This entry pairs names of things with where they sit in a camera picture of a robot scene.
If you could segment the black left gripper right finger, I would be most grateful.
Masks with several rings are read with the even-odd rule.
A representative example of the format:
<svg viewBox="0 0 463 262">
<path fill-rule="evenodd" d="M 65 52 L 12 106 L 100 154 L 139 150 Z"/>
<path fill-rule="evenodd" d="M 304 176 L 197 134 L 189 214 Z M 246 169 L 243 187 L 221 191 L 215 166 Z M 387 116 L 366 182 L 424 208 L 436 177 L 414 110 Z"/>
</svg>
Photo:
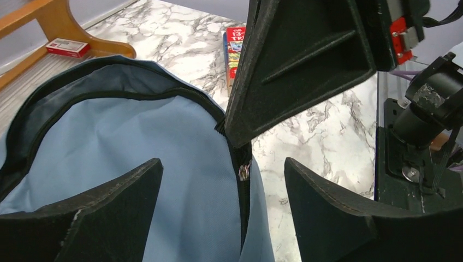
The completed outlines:
<svg viewBox="0 0 463 262">
<path fill-rule="evenodd" d="M 462 209 L 415 213 L 365 198 L 287 158 L 302 261 L 462 261 Z"/>
</svg>

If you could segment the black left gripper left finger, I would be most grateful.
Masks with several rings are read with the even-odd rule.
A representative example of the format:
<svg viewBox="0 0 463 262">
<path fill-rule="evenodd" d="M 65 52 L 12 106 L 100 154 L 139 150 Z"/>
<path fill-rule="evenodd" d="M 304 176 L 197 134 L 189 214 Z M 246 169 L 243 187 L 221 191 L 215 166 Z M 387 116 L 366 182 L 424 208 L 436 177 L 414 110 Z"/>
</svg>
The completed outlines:
<svg viewBox="0 0 463 262">
<path fill-rule="evenodd" d="M 1 261 L 142 261 L 159 159 L 34 212 L 1 215 Z"/>
</svg>

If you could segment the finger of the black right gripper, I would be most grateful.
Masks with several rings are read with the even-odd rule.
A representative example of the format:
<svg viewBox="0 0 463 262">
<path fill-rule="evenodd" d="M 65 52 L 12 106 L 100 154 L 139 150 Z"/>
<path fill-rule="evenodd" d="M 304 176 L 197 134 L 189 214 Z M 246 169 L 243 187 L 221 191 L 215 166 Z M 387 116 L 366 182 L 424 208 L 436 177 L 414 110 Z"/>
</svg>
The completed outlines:
<svg viewBox="0 0 463 262">
<path fill-rule="evenodd" d="M 386 1 L 250 1 L 225 117 L 240 147 L 377 71 Z"/>
</svg>

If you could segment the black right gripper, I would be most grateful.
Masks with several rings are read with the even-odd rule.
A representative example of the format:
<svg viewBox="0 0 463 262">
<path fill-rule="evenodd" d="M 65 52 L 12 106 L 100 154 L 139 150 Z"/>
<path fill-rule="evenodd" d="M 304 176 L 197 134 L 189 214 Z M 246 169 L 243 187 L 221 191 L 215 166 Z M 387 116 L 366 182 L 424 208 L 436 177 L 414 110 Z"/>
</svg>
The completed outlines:
<svg viewBox="0 0 463 262">
<path fill-rule="evenodd" d="M 378 71 L 389 72 L 409 61 L 424 40 L 422 17 L 429 1 L 369 1 L 369 42 Z"/>
</svg>

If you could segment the red treehouse book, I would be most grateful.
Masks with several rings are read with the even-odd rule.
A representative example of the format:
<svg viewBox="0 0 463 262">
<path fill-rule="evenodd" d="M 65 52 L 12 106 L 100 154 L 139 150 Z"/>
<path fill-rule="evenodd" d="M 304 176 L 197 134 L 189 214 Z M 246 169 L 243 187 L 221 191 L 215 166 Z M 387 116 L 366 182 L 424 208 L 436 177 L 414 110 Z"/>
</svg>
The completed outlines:
<svg viewBox="0 0 463 262">
<path fill-rule="evenodd" d="M 246 27 L 228 27 L 223 33 L 223 52 L 228 95 L 231 94 L 238 69 L 245 32 Z"/>
</svg>

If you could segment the blue student backpack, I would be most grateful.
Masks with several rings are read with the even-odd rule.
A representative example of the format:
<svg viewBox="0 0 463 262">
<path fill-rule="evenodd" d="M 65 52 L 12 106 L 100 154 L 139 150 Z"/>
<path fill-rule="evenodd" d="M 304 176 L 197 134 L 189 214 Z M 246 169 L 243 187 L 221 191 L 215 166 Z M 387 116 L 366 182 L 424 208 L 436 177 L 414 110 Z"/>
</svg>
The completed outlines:
<svg viewBox="0 0 463 262">
<path fill-rule="evenodd" d="M 1 137 L 1 215 L 34 212 L 157 158 L 142 261 L 274 261 L 262 178 L 224 111 L 155 62 L 90 59 L 41 84 Z"/>
</svg>

